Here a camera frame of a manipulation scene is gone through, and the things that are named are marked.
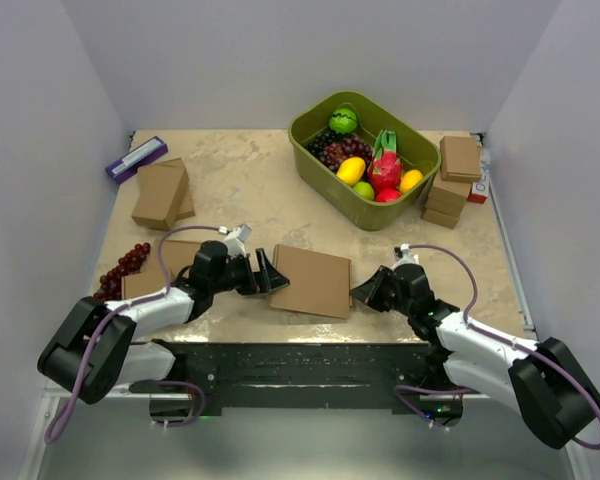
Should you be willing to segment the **brown cardboard box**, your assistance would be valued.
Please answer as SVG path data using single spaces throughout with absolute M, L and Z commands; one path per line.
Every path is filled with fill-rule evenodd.
M 289 285 L 272 294 L 272 308 L 339 320 L 349 317 L 350 259 L 278 244 L 274 267 Z

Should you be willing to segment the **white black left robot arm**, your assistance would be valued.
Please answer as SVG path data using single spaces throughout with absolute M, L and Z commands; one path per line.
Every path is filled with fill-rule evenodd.
M 256 257 L 258 271 L 248 254 L 232 256 L 226 243 L 207 241 L 169 287 L 124 301 L 80 299 L 40 354 L 38 372 L 75 390 L 86 404 L 99 402 L 118 384 L 143 380 L 165 392 L 180 390 L 187 380 L 185 365 L 169 349 L 137 339 L 197 319 L 225 291 L 249 296 L 290 285 L 263 249 Z

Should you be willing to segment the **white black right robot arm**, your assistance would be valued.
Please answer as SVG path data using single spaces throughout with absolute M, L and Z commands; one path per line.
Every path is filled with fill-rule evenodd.
M 382 266 L 351 295 L 375 311 L 404 315 L 419 338 L 446 353 L 425 369 L 432 390 L 458 386 L 497 400 L 554 449 L 600 420 L 600 394 L 563 342 L 533 342 L 469 318 L 436 298 L 421 266 Z

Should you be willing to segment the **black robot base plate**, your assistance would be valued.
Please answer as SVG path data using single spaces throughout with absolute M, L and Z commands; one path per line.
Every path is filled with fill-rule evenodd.
M 134 394 L 180 393 L 180 382 L 200 387 L 205 414 L 226 408 L 377 409 L 406 414 L 394 389 L 436 420 L 461 416 L 459 401 L 419 398 L 419 388 L 451 391 L 442 367 L 448 352 L 429 344 L 171 343 L 176 355 L 167 385 L 131 385 Z

